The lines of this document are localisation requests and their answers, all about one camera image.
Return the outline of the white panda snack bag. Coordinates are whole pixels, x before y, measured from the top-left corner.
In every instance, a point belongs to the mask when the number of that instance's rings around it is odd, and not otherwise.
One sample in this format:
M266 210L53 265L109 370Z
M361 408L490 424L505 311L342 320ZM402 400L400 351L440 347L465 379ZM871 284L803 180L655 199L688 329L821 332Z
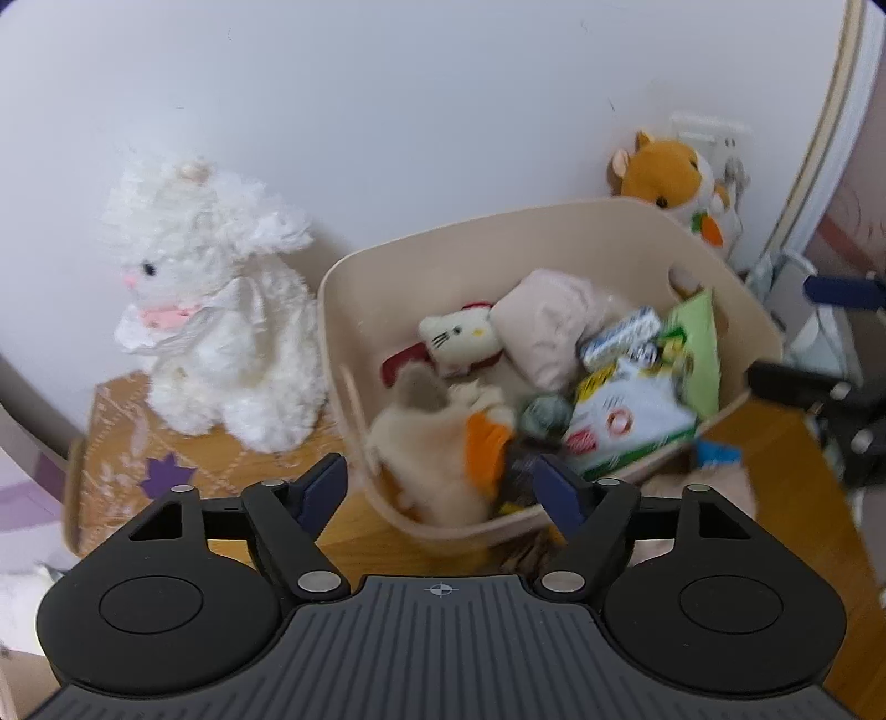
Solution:
M696 426L670 369L649 371L619 357L576 386L563 453L578 476L596 479L691 436Z

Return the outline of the floral patterned box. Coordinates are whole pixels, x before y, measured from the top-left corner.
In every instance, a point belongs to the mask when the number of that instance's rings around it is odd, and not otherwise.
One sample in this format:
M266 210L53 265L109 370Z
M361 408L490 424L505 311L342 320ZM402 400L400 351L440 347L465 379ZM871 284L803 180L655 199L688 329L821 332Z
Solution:
M89 430L69 449L63 532L84 557L171 487L191 485L204 498L236 496L260 480L299 477L344 450L329 409L299 449L263 455L224 429L180 435L148 408L147 377L129 373L98 385Z

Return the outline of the white plush bunny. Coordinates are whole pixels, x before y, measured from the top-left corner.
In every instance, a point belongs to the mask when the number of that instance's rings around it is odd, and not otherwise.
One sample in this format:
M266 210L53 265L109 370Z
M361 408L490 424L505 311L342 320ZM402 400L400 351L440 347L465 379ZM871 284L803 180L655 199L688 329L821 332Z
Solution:
M221 426L243 447L299 447L326 402L317 300L289 255L311 224L253 178L203 159L137 157L102 229L131 301L116 341L141 358L169 429Z

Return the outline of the white wall socket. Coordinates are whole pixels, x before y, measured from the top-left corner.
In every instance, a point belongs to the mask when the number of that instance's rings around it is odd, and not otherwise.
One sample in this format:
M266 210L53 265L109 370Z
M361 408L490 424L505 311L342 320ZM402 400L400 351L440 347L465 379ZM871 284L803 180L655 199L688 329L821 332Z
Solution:
M676 111L670 117L670 132L676 140L703 155L719 180L724 180L725 167L730 159L739 159L743 165L748 165L753 131L745 123Z

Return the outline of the green snack bag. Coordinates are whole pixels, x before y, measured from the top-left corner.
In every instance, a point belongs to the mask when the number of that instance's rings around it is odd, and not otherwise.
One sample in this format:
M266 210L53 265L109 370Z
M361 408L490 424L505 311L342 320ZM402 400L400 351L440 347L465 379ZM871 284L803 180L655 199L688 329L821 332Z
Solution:
M713 296L701 291L677 305L660 334L662 360L679 378L680 400L709 420L719 411L719 364L717 324Z

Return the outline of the beige storage bin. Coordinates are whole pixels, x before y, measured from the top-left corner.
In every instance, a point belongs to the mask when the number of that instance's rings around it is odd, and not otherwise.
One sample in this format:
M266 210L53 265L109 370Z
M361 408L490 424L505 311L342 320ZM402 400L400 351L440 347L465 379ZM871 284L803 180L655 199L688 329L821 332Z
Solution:
M456 528L420 516L368 443L404 363L431 358L455 383L497 385L513 408L563 390L576 348L642 307L667 318L712 297L719 411L748 396L745 372L782 354L781 333L721 255L662 210L598 199L466 220L359 250L318 290L329 399L369 505L434 555L485 551L548 521L538 506Z

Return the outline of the orange hamster plush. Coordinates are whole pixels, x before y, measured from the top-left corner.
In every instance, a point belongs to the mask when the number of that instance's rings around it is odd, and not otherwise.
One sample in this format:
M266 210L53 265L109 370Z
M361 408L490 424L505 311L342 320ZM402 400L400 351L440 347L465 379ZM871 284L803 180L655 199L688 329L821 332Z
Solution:
M610 174L621 197L656 205L722 256L742 234L738 210L748 176L738 157L728 157L718 177L695 148L638 131L633 152L612 155Z

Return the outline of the white furry plush with orange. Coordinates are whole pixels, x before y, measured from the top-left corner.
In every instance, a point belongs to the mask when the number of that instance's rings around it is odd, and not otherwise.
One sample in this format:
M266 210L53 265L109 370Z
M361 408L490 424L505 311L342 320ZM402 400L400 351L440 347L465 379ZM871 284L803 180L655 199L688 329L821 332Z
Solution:
M410 362L396 375L392 402L369 428L368 449L394 476L405 507L428 525L468 527L493 513L496 498L487 500L472 485L464 462L466 424L476 413L506 424L515 436L515 411L502 388L477 379L446 384L429 364Z

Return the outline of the small blue white packet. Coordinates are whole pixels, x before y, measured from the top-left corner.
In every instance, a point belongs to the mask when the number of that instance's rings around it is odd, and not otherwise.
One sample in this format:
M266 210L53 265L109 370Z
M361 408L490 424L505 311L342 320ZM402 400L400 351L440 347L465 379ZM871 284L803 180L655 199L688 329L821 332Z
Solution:
M595 372L637 345L649 342L662 328L658 314L649 306L620 318L578 345L576 357L587 372Z

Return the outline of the pink fluffy scrunchie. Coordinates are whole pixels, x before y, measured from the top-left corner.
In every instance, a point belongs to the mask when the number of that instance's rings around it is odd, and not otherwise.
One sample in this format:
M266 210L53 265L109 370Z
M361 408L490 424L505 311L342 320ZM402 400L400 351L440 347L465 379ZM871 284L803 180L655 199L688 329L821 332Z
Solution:
M725 496L745 515L757 517L757 496L745 468L740 464L711 465L689 474L656 474L640 486L641 495L649 498L680 498L686 486L706 485ZM629 565L637 565L660 557L673 549L670 538L664 540L637 540Z

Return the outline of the red Hello Kitty plush clip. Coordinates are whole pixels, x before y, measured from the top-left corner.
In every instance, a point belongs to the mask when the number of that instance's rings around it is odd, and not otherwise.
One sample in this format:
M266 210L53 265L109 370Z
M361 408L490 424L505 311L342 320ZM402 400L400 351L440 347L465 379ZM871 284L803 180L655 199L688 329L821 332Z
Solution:
M494 366L503 344L491 322L490 303L470 303L458 312L431 315L419 322L419 341L384 360L380 377L392 387L407 363L429 364L442 378L464 377Z

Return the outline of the green knitted scrunchie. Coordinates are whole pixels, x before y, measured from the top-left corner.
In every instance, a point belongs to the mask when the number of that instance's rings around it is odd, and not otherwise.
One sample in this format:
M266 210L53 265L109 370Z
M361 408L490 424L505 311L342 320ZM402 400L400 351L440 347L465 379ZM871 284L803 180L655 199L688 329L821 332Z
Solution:
M571 424L573 412L574 405L561 394L536 394L519 411L519 432L536 441L558 443Z

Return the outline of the orange sock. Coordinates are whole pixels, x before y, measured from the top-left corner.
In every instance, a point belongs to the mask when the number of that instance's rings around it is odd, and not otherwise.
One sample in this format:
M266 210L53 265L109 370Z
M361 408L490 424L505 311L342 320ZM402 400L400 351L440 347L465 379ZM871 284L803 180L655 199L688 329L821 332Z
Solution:
M513 437L506 424L491 420L487 414L470 415L466 424L464 462L472 485L487 500L494 500L506 466L506 449Z

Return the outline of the pink cloth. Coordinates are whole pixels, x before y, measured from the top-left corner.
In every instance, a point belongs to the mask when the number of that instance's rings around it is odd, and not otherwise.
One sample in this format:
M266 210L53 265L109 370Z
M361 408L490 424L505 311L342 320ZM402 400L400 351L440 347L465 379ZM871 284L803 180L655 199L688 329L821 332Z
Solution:
M504 352L544 392L563 392L580 370L576 347L633 311L628 301L589 279L533 270L491 311Z

